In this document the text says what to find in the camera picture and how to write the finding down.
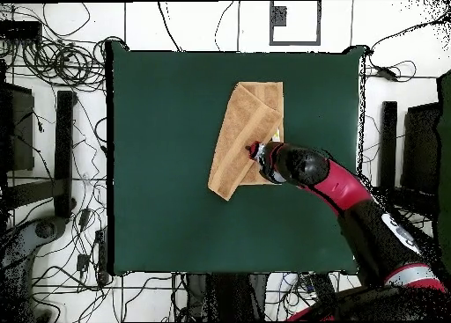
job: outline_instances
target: white tile floor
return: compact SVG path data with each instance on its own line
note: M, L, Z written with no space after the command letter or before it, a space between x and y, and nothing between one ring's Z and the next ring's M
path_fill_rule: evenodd
M318 47L270 47L269 38L269 1L220 1L209 3L162 3L161 8L166 16L167 26L170 29L178 46L187 51L192 50L222 50L241 52L255 51L323 51L342 52L350 44L365 44L371 47L382 37L397 33L408 26L417 23L431 21L438 17L445 6L443 4L429 4L409 1L322 1L322 43ZM48 4L45 13L48 24L59 34L70 33L89 21L79 31L70 37L78 41L99 41L108 36L117 36L124 39L133 50L176 50L175 45L169 38L157 3L132 3L132 4L85 4L90 15L82 4ZM35 12L39 18L43 17L42 4L16 4L18 7L15 19L30 19L27 15ZM315 22L304 20L306 24ZM393 65L405 60L413 60L417 66L417 76L437 77L451 68L451 57L447 45L449 30L442 26L427 26L402 36L396 36L381 42L375 48L373 63L382 66ZM76 42L77 45L92 50L92 44ZM55 96L50 85L40 81L36 77L21 76L29 74L24 68L23 61L18 56L14 66L14 76L9 74L7 79L33 90L35 97L35 112L45 118L42 121L45 129L43 133L35 131L33 145L41 151L41 155L47 161L48 168L53 172L53 160L55 151ZM412 73L411 64L400 66L402 74L409 76ZM99 208L101 225L107 222L106 212L101 209L106 201L105 186L106 159L99 148L99 144L92 132L91 124L107 115L105 97L103 92L79 92L80 104L76 105L74 118L79 131L74 128L74 144L80 143L74 150L74 179L73 195L78 203L89 199L93 190L100 194L96 202L91 201L90 208ZM433 78L413 78L407 83L391 83L381 78L369 77L366 82L366 114L372 116L375 125L379 127L379 116L381 103L384 100L396 100L398 102L398 134L403 134L403 116L409 106L416 106L437 100L437 89ZM369 117L366 117L365 144L364 148L378 142L377 129ZM99 135L106 137L105 123L99 126ZM401 149L403 139L398 140L396 183L402 168ZM366 157L372 158L377 147L365 152ZM366 176L371 174L373 183L377 178L377 157L374 162L365 164L363 172ZM35 167L32 172L17 172L10 183L27 183L31 178L47 178L46 170L37 155L35 155ZM13 215L14 222L19 222L33 206L16 209ZM30 218L38 217L45 210L52 210L52 202L36 209ZM100 228L100 220L96 219L92 227L86 230L84 235L85 246L93 241L95 230ZM44 246L40 250L40 257L36 260L33 276L41 276L50 266L63 266L69 274L76 269L77 251L71 244L70 230L67 230L62 238ZM77 284L62 272L49 270L48 279L43 279L34 287L38 294L37 298L45 298L52 304L61 308L61 316L58 322L72 322L80 317L80 314L88 306L89 311L96 305L92 302L100 293L84 291L79 294L58 294L58 292L73 291ZM337 282L337 273L331 276L334 284ZM86 322L116 322L121 313L121 300L124 302L133 298L143 287L145 281L152 277L166 277L167 274L144 274L135 273L123 278L124 290L121 291L121 278L115 279L100 307L92 313L91 317L83 318ZM92 271L88 274L87 284L95 284ZM287 291L291 287L282 281L281 273L273 273L268 282L269 291L267 302L276 302L279 298L279 290ZM340 290L357 286L359 281L356 277L340 277ZM129 303L127 310L127 321L161 321L170 310L171 295L170 280L152 280L146 284L142 294ZM177 303L180 307L186 303L186 295L180 290L176 293ZM301 310L305 305L299 303L293 310ZM276 319L277 305L267 304L266 314L272 320ZM285 318L285 311L280 308L279 319Z

